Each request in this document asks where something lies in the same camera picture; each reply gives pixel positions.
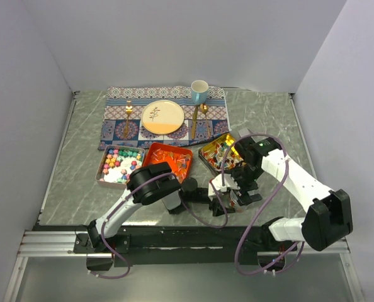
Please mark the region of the gold tin of lollipops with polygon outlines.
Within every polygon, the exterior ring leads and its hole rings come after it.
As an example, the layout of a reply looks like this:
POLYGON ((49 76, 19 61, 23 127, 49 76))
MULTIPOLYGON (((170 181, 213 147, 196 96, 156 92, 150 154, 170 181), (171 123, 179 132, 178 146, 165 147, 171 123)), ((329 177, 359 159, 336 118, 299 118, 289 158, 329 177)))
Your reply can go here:
MULTIPOLYGON (((230 133, 225 133, 199 149, 198 157, 214 176, 221 173, 224 155, 226 154, 228 147, 234 142, 234 137, 230 133)), ((233 168, 243 165, 244 161, 242 157, 233 147, 228 152, 225 160, 225 173, 230 173, 233 168)))

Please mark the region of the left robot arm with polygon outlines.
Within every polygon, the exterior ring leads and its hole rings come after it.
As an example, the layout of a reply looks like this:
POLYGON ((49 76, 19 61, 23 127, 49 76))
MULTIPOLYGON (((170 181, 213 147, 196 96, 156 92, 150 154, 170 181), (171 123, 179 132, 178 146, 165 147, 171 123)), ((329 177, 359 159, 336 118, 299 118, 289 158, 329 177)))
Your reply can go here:
POLYGON ((167 162, 142 167, 132 172, 127 188, 116 203, 87 227, 88 245, 98 253, 105 252, 111 237, 141 207, 148 206, 172 193, 178 193, 181 184, 167 162))

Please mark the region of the metal scoop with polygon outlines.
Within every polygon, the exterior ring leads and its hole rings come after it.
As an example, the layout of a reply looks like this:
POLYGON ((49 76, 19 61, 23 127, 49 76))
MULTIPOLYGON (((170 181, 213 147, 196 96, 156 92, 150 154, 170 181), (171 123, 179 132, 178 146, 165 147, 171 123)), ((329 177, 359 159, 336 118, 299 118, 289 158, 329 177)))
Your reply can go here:
POLYGON ((247 135, 252 135, 252 131, 248 128, 243 128, 243 129, 238 131, 238 134, 239 134, 240 137, 244 137, 244 136, 247 136, 247 135))

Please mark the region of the clear jar lid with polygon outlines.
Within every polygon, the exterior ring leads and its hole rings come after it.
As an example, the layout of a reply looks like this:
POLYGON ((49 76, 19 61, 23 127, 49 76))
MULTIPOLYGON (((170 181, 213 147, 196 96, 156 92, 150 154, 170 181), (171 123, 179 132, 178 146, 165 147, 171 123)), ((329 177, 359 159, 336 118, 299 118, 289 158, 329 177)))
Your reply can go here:
POLYGON ((235 192, 234 190, 231 190, 231 192, 230 192, 230 200, 235 205, 242 206, 244 204, 244 202, 241 199, 241 196, 239 194, 239 191, 235 192))

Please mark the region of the silver tin of star candies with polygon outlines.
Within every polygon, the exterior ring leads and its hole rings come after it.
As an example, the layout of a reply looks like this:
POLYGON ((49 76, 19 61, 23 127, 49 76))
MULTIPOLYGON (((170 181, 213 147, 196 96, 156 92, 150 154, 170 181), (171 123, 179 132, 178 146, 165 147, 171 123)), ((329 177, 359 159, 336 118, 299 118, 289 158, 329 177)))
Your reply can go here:
POLYGON ((137 147, 107 145, 96 173, 101 187, 125 189, 132 172, 141 168, 145 150, 137 147))

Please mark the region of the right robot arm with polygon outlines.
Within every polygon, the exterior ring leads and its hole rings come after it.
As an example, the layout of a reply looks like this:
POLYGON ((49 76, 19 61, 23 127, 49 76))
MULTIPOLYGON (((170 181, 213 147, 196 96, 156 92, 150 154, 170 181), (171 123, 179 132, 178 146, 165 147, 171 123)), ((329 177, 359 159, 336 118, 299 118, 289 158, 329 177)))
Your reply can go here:
POLYGON ((303 218, 275 218, 264 224, 261 235, 267 250, 276 250, 283 241, 305 242, 322 251, 353 232, 351 201, 347 192, 322 184, 300 167, 273 138, 255 142, 243 138, 234 145, 253 170, 245 180, 255 181, 262 173, 273 176, 302 206, 303 218))

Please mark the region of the orange tin of lollipops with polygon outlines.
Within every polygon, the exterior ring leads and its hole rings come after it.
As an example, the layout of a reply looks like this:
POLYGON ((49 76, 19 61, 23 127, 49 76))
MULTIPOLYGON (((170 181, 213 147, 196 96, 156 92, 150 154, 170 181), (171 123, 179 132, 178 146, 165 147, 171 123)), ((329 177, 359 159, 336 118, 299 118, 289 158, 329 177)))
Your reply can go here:
POLYGON ((182 183, 189 176, 193 163, 193 152, 187 148, 154 142, 145 155, 142 166, 145 167, 162 162, 169 164, 177 180, 182 183))

